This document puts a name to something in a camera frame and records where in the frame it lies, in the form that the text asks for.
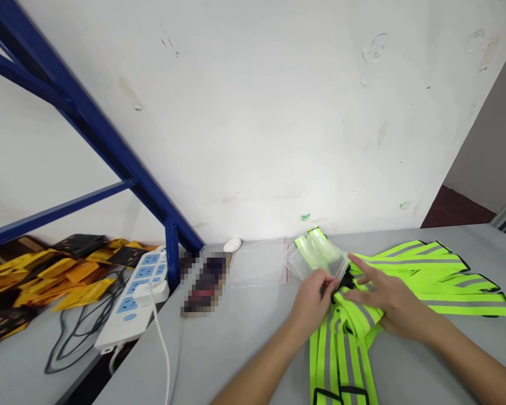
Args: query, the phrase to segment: finger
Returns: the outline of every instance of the finger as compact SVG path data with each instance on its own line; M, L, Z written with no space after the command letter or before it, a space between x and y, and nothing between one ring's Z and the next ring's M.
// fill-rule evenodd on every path
M343 295L343 298L355 302L357 304L364 304L375 308L382 309L382 307L384 306L382 300L375 292L350 290Z
M333 292L339 287L339 280L334 278L332 281L330 281L330 284L326 287L324 291L324 295L322 296L321 302L330 302L332 301L332 294Z
M356 284L358 284L358 285L360 285L360 284L366 284L366 283L368 283L369 281L371 281L371 280L369 279L369 277L368 277L368 276L366 276L366 275L364 274L364 276L363 276L363 277L360 277L360 278L356 279Z
M378 277L378 275L381 274L380 270L371 267L369 264L367 264L358 256L352 253L349 253L349 259L352 260L353 263L356 264L360 270L362 270L362 272L365 274L365 277L367 278L367 281L364 281L360 284L366 283L368 281L374 281Z
M319 285L323 285L325 282L331 282L334 279L334 277L330 273L322 269L317 269L314 272L312 272L309 275L309 278L311 278L315 282L315 284Z

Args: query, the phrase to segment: white power strip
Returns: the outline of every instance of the white power strip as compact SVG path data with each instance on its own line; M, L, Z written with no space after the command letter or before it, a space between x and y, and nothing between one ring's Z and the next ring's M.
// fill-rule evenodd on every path
M94 347L105 354L117 345L141 337L152 318L152 307L150 301L137 303L133 294L138 286L149 282L155 285L166 278L167 252L163 246L142 255ZM165 299L169 296L168 290L167 285Z

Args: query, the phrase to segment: blue metal shelf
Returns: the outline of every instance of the blue metal shelf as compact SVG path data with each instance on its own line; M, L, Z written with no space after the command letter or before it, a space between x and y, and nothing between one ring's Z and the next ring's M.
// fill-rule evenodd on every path
M0 0L0 47L13 61L0 55L0 74L52 104L121 179L0 228L0 244L128 188L165 226L174 290L180 283L178 242L197 252L200 238L14 0Z

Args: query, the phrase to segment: power outlet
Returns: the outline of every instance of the power outlet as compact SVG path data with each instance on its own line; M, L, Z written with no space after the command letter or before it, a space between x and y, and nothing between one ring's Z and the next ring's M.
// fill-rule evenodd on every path
M165 271L165 264L160 264L157 266L156 276L161 276L163 274L163 271Z
M137 301L133 297L124 298L124 300L121 302L120 307L116 311L117 313L121 312L127 312L132 311L134 309L137 309Z
M148 280L133 281L133 282L131 283L131 285L129 286L129 290L128 290L127 294L128 294L128 295L130 295L130 294L134 293L134 292L135 292L135 289L136 289L139 285L141 285L141 284L145 284L145 283L147 283L147 282L148 282Z
M144 258L141 263L141 266L145 264L156 264L159 261L159 255L148 255Z
M153 270L155 269L155 266L148 266L148 267L141 267L139 271L137 272L137 275L135 278L144 278L149 277L153 274Z

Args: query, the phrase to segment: white wall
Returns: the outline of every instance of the white wall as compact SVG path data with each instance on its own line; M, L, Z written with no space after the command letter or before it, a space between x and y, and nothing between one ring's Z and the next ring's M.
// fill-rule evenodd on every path
M118 181L52 106L0 76L0 226ZM77 232L165 239L129 190L32 234L52 243Z
M444 184L494 212L506 204L506 63Z
M208 243L418 227L506 59L506 1L20 3Z

